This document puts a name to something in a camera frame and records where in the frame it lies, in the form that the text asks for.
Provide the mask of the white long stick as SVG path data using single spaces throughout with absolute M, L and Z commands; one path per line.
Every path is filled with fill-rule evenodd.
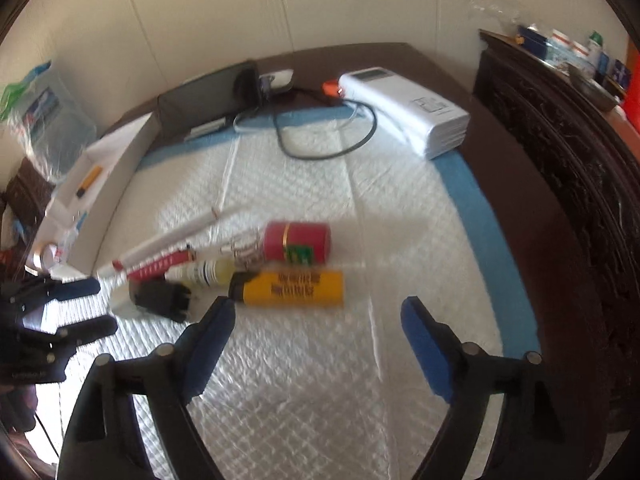
M 176 248 L 185 248 L 184 242 L 190 240 L 196 234 L 207 230 L 220 220 L 220 214 L 215 209 L 205 211 L 195 219 L 183 223 L 173 231 L 158 234 L 139 246 L 130 249 L 122 256 L 110 263 L 104 264 L 96 275 L 99 278 L 111 278 L 116 274 L 141 270 L 147 264 L 160 261 L 161 258 L 172 255 Z M 201 247 L 196 251 L 196 260 L 206 260 L 220 256 L 230 257 L 241 266 L 245 260 L 252 258 L 252 253 L 260 247 L 259 235 L 262 231 L 258 228 L 247 229 L 235 233 L 232 237 L 218 240 L 210 246 Z

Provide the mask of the dark wooden bowl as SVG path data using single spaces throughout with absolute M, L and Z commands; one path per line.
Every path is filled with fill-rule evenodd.
M 610 92 L 602 88 L 593 79 L 588 78 L 582 70 L 574 65 L 567 66 L 570 84 L 600 112 L 612 112 L 618 102 Z

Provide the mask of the red white pen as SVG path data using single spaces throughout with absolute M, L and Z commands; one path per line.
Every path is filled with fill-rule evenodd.
M 139 264 L 133 268 L 126 268 L 118 260 L 113 261 L 112 266 L 116 271 L 124 271 L 129 281 L 144 282 L 152 280 L 152 278 L 160 278 L 173 266 L 191 262 L 195 256 L 195 250 L 190 246 L 186 246 L 186 248 L 157 257 L 151 262 Z

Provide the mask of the blue box on sideboard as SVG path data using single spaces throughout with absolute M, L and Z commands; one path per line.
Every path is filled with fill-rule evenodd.
M 545 60 L 548 53 L 547 38 L 536 30 L 524 25 L 518 25 L 518 32 L 515 35 L 515 42 L 518 46 L 529 52 L 531 55 Z

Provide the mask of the white blue absorbent mat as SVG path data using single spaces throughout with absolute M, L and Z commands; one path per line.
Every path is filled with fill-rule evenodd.
M 409 296 L 499 359 L 539 349 L 521 274 L 457 151 L 417 155 L 346 107 L 247 119 L 149 156 L 146 114 L 57 278 L 100 291 L 43 324 L 110 314 L 116 333 L 41 388 L 61 479 L 397 479 L 452 404 Z

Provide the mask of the white power bank box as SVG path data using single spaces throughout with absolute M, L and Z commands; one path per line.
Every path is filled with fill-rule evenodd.
M 378 124 L 419 156 L 433 159 L 460 146 L 470 114 L 436 92 L 374 66 L 338 78 L 345 100 L 373 108 Z

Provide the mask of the orange black marker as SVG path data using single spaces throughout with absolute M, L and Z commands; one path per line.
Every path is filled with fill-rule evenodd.
M 102 174 L 103 167 L 102 166 L 94 166 L 88 174 L 84 177 L 84 180 L 81 181 L 81 184 L 78 186 L 76 190 L 75 196 L 77 198 L 81 198 L 84 196 L 88 189 L 92 187 L 93 183 L 96 182 L 96 179 Z

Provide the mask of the white storage box lid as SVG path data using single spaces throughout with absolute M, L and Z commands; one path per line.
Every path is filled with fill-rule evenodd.
M 156 115 L 149 113 L 86 148 L 52 194 L 27 259 L 30 270 L 55 278 L 84 278 L 93 274 L 122 194 L 159 132 Z M 84 196 L 77 198 L 78 186 L 94 166 L 102 166 L 102 174 Z M 60 246 L 63 259 L 49 272 L 42 272 L 32 263 L 32 252 L 47 242 Z

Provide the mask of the yellow tube with black cap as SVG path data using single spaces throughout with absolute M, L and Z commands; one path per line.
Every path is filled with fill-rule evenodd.
M 236 272 L 228 297 L 252 307 L 344 306 L 344 275 L 333 270 Z

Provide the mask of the small clear liquid vial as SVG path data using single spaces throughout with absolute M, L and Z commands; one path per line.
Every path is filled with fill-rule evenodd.
M 196 287 L 224 287 L 235 274 L 235 263 L 231 259 L 191 261 L 172 266 L 164 275 L 166 281 Z

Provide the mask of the black square adapter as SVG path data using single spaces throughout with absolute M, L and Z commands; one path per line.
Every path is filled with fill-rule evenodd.
M 164 280 L 131 281 L 129 296 L 142 312 L 183 323 L 189 311 L 191 289 Z

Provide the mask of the black tablet screen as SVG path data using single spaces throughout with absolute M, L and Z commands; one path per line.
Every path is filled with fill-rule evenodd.
M 245 61 L 195 78 L 157 98 L 161 144 L 179 142 L 193 128 L 219 119 L 233 119 L 262 104 L 259 73 Z

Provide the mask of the green cap medicine bottle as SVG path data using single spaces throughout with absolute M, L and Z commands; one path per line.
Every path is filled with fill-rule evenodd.
M 598 70 L 603 50 L 603 37 L 594 30 L 587 39 L 587 60 L 594 70 Z

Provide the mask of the red cylindrical tin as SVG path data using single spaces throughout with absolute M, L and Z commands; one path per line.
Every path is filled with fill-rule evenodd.
M 262 252 L 267 261 L 321 266 L 330 251 L 331 228 L 326 222 L 271 221 L 265 226 Z

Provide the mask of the dark carved wooden sideboard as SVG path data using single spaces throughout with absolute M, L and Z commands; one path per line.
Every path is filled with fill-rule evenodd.
M 524 148 L 570 220 L 600 296 L 608 426 L 639 416 L 639 161 L 567 76 L 482 29 L 474 93 Z

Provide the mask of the clear plastic bag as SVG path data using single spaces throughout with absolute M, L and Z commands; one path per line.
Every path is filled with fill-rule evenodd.
M 514 35 L 518 26 L 536 24 L 536 16 L 518 0 L 462 0 L 473 18 L 493 20 L 507 35 Z

